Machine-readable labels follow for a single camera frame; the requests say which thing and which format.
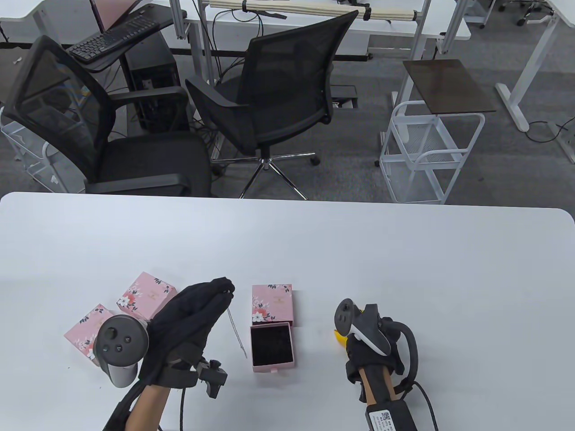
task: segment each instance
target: monitor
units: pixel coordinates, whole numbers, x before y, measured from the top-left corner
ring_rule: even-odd
[[[98,27],[105,32],[124,18],[141,0],[90,0]]]

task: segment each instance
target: desk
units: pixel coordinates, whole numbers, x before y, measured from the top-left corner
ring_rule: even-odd
[[[523,112],[521,112],[519,103],[523,99],[523,96],[525,96],[531,82],[543,64],[547,53],[551,49],[551,46],[553,46],[553,42],[555,42],[557,38],[557,33],[555,32],[557,25],[563,21],[567,26],[575,28],[575,2],[573,0],[547,0],[547,3],[553,8],[555,13],[549,20],[547,28],[543,32],[541,39],[539,39],[515,87],[513,87],[512,91],[509,91],[507,85],[503,83],[495,84],[495,88],[505,104],[509,115],[511,115],[515,125],[521,132],[529,131],[529,122],[523,115]],[[558,134],[559,128],[555,124],[548,123],[548,126],[553,135]],[[559,137],[557,141],[569,160],[575,163],[575,152],[573,148]]]
[[[53,27],[44,8],[44,0],[4,0],[0,5],[0,22],[23,21],[32,15],[41,34],[58,41],[58,32]]]
[[[442,431],[568,431],[574,249],[557,209],[12,193],[0,201],[0,422],[102,430],[125,390],[63,334],[147,271],[178,288],[229,277],[248,354],[251,285],[294,286],[296,368],[252,373],[223,315],[205,355],[228,381],[215,401],[188,390],[185,429],[367,429],[333,336],[351,297],[411,327]],[[421,395],[407,401],[432,429]],[[163,429],[178,429],[178,411],[173,391]]]

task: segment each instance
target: thumbstick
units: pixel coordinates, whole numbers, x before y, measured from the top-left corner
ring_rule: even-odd
[[[106,329],[106,335],[105,337],[108,340],[113,340],[114,338],[116,338],[116,336],[118,335],[118,331],[116,330],[116,328],[108,328]]]

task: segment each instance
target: pink box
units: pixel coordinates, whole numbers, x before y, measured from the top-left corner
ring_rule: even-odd
[[[275,372],[296,366],[289,322],[254,325],[250,336],[254,372]]]
[[[98,360],[94,356],[93,346],[100,326],[114,314],[106,309],[102,304],[96,305],[91,312],[86,314],[82,320],[74,325],[64,334],[66,340],[74,344],[76,349],[99,366]]]
[[[291,284],[252,286],[252,325],[265,322],[289,322],[293,326]]]
[[[116,304],[136,319],[150,320],[177,294],[174,286],[142,272]]]

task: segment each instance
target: yellow object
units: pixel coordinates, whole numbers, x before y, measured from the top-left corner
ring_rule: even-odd
[[[345,349],[347,346],[347,337],[344,337],[343,335],[341,335],[338,331],[333,330],[333,333],[335,334],[335,338],[338,341],[339,344],[342,345],[342,347]]]

